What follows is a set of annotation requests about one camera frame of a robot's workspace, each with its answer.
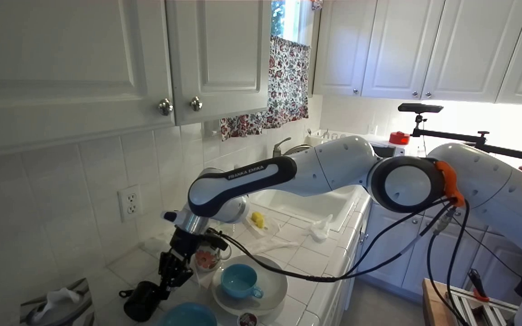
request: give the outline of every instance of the white countertop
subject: white countertop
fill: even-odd
[[[243,224],[219,225],[210,224],[212,229],[221,229],[224,235],[239,240],[252,254],[261,254],[281,265],[284,271],[304,273],[311,276],[339,276],[346,265],[353,263],[353,247],[357,238],[357,227],[366,216],[369,196],[362,193],[355,202],[350,216],[344,222],[340,233],[331,233],[322,244],[317,244],[310,235],[310,225],[301,220],[284,218],[272,211],[250,206],[252,211],[261,211],[273,227],[273,233],[266,233],[263,238],[250,233]],[[152,238],[139,245],[136,251],[119,258],[108,269],[99,271],[89,278],[94,300],[94,311],[99,325],[128,326],[137,325],[127,320],[121,311],[123,302],[118,298],[119,291],[134,289],[139,282],[152,282],[159,285],[157,258],[159,253],[168,249],[168,240],[174,229],[157,238]],[[284,305],[270,316],[261,320],[261,325],[282,325],[282,326],[310,326],[326,323],[324,318],[331,311],[335,285],[317,285],[301,280],[288,278],[288,294]],[[143,325],[154,325],[166,311],[179,303],[203,303],[215,314],[219,326],[235,325],[235,318],[221,311],[208,289],[203,289],[195,278],[188,280],[179,291],[170,294],[168,302],[163,302],[152,316],[152,321]]]

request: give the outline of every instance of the cabinet handle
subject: cabinet handle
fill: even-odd
[[[199,113],[203,110],[203,102],[199,100],[199,97],[194,97],[188,106],[192,108],[194,113]]]
[[[163,99],[161,102],[157,102],[157,110],[163,117],[168,117],[174,111],[174,106],[168,99]]]

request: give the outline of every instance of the sink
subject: sink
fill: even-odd
[[[328,222],[330,231],[340,233],[351,207],[359,198],[359,187],[342,187],[319,196],[295,196],[281,191],[263,191],[248,200],[268,211],[308,224]]]

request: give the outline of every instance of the plate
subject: plate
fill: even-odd
[[[206,307],[197,303],[185,303],[174,307],[157,321],[157,326],[186,326],[186,325],[215,326],[217,321]]]
[[[263,256],[255,256],[259,262],[263,262],[264,265],[281,269],[275,262],[263,258]],[[230,265],[248,265],[250,269],[253,269],[257,273],[257,287],[263,291],[263,298],[261,300],[246,300],[246,302],[237,302],[228,298],[223,291],[221,291],[221,276],[224,273],[224,269],[228,269]],[[257,263],[253,263],[250,258],[246,256],[239,256],[234,258],[230,262],[224,262],[214,274],[212,278],[212,298],[214,302],[228,314],[232,316],[241,316],[244,312],[253,314],[253,316],[266,316],[272,314],[273,311],[279,309],[279,305],[282,303],[284,296],[286,296],[286,278],[281,274],[273,274],[270,271],[264,271],[263,267],[259,267]]]

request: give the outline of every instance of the wall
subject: wall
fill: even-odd
[[[295,146],[310,120],[257,139],[219,142],[206,126],[128,133],[0,157],[0,325],[18,323],[25,300],[56,291],[170,229],[163,211],[179,211],[203,167],[232,169],[268,158],[272,144]],[[121,222],[116,193],[139,186],[143,215]]]
[[[415,115],[398,113],[395,100],[366,100],[355,97],[324,97],[321,113],[321,129],[388,137],[393,131],[409,133]],[[464,104],[442,102],[440,115],[426,115],[426,129],[447,131],[458,135],[476,135],[489,131],[489,146],[511,148],[522,151],[522,106]],[[426,151],[446,144],[446,140],[424,139],[411,144]]]

